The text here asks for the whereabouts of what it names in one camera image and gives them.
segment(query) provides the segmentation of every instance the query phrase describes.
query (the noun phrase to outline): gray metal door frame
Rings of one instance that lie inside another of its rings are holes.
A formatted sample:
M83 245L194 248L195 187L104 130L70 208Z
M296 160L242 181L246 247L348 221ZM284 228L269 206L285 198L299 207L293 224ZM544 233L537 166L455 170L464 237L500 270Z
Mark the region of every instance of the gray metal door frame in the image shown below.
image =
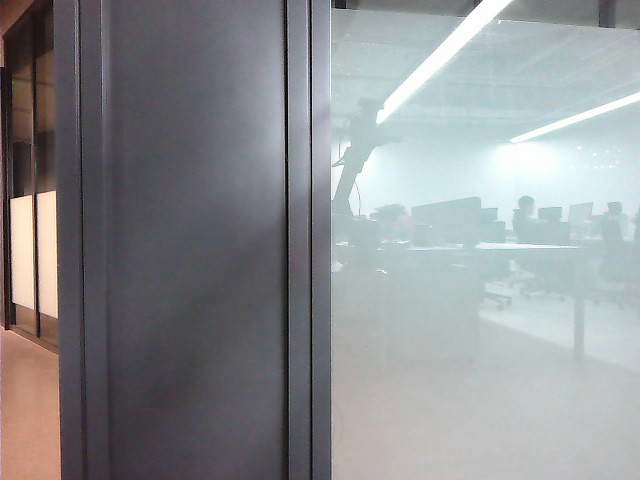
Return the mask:
M62 468L111 478L108 283L109 0L56 0ZM220 14L225 15L221 7ZM330 1L283 0L290 479L331 477Z

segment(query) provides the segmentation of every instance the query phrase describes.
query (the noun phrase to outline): wooden floor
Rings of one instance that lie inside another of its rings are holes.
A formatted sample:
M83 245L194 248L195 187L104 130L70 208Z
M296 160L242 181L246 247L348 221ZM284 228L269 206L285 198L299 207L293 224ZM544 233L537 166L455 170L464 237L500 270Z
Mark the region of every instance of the wooden floor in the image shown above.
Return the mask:
M2 480L60 478L58 356L0 329Z

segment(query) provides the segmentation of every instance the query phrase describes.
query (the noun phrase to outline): glass wall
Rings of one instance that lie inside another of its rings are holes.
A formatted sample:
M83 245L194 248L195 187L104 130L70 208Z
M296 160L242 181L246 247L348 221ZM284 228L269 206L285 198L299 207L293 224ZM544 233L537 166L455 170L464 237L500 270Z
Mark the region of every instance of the glass wall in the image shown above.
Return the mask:
M5 36L12 323L57 343L53 11L30 11Z
M334 2L334 479L637 478L640 8L614 3Z

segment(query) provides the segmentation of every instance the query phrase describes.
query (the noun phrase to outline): white frosted panel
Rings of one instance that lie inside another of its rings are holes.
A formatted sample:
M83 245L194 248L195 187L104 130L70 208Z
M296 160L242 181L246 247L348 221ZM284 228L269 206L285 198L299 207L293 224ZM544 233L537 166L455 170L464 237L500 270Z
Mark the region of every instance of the white frosted panel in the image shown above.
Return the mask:
M34 306L33 197L12 198L11 208L11 293L12 301Z
M40 312L58 318L58 238L56 192L39 193L38 201L38 294Z

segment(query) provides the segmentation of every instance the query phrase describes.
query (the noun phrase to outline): gray panel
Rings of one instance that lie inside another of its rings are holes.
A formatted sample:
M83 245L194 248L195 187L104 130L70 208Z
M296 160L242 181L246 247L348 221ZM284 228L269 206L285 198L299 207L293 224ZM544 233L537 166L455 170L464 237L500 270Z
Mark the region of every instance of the gray panel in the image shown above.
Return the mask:
M311 1L312 474L331 478L331 11Z
M283 15L110 2L114 479L284 476Z
M82 186L80 183L78 5L57 0L56 48L58 161L58 282L62 478L84 479L84 325L82 271Z

